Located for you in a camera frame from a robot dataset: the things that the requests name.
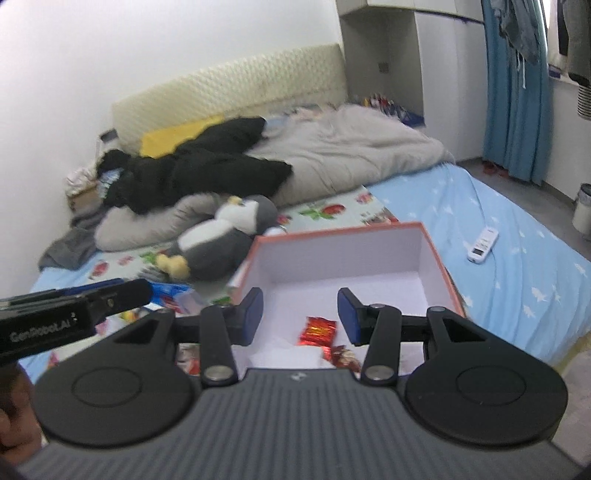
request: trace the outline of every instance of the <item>cardboard box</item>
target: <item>cardboard box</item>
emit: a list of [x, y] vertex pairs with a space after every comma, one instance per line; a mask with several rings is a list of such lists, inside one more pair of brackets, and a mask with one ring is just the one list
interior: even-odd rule
[[[271, 363], [278, 349], [292, 356], [299, 352], [288, 347], [297, 344], [308, 316], [337, 320], [334, 345], [347, 345], [362, 362], [366, 347], [350, 345], [337, 314], [342, 287], [363, 304], [388, 304], [407, 315], [424, 316], [427, 308], [438, 305], [463, 314], [449, 275], [419, 222], [257, 237], [248, 261], [233, 300], [239, 303], [251, 288], [259, 287], [264, 314], [252, 345], [235, 347], [239, 369], [275, 368]], [[302, 357], [300, 367], [294, 359], [294, 368], [309, 366], [309, 359]]]

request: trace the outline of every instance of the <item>padded headboard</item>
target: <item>padded headboard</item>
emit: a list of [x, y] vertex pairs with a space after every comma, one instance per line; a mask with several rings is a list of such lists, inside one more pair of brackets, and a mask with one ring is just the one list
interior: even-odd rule
[[199, 70], [113, 104], [121, 148], [137, 153], [149, 131], [212, 115], [264, 115], [305, 103], [342, 104], [345, 63], [338, 44], [258, 55]]

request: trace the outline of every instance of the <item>gray pillow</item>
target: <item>gray pillow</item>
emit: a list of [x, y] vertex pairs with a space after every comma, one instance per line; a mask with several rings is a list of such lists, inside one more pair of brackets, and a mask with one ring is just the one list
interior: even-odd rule
[[200, 193], [180, 199], [174, 207], [137, 215], [129, 207], [114, 207], [95, 232], [96, 246], [105, 252], [147, 247], [176, 238], [213, 217], [227, 196]]

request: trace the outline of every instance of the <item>remote control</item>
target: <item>remote control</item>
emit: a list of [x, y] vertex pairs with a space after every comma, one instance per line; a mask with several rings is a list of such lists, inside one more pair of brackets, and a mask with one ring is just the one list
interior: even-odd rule
[[485, 227], [474, 246], [468, 252], [468, 260], [472, 263], [484, 262], [498, 236], [499, 232], [496, 229], [489, 226]]

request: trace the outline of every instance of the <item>stuffed animal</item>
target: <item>stuffed animal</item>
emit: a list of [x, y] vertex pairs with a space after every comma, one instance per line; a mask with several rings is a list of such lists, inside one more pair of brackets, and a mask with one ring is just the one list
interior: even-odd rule
[[262, 195], [230, 197], [212, 220], [200, 223], [156, 258], [173, 280], [217, 280], [235, 271], [256, 235], [277, 226], [277, 208]]

